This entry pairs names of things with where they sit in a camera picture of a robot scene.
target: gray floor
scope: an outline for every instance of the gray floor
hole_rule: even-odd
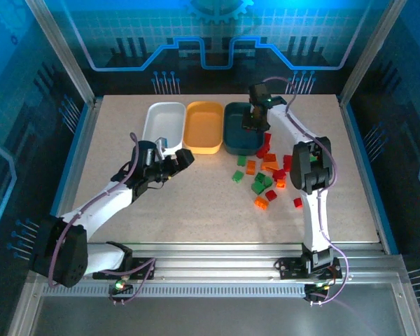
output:
[[[114,307],[105,298],[45,297],[33,335],[404,335],[389,287],[347,286],[338,298],[324,307],[274,298],[141,298]]]

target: speckled tabletop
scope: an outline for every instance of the speckled tabletop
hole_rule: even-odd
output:
[[[96,195],[130,159],[130,132],[141,138],[146,112],[156,102],[247,102],[244,94],[105,96],[94,129],[74,206]],[[339,167],[337,184],[328,193],[328,228],[334,242],[378,242],[375,224],[361,183],[347,131],[335,95],[303,95],[291,110],[311,131],[331,140]],[[271,127],[277,157],[291,154],[280,130]],[[165,184],[148,190],[118,212],[92,236],[91,242],[235,242],[299,243],[304,223],[293,199],[291,182],[266,211],[258,209],[251,191],[253,176],[232,181],[237,157],[224,147],[215,155],[195,155],[195,162]]]

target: orange block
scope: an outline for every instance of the orange block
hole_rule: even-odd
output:
[[[246,174],[255,175],[256,162],[252,160],[247,161]]]
[[[257,207],[259,207],[260,209],[266,210],[266,209],[267,209],[267,207],[269,206],[269,201],[267,201],[266,199],[264,199],[264,198],[262,198],[262,197],[258,196],[258,197],[255,199],[255,205],[256,205]]]
[[[285,188],[286,187],[286,180],[282,180],[282,179],[278,179],[277,180],[277,185],[278,188]]]
[[[263,162],[273,162],[273,161],[277,161],[277,156],[273,153],[265,154],[265,156],[263,157]]]
[[[264,162],[261,164],[261,170],[267,170],[268,172],[275,172],[279,170],[279,163],[277,161]]]

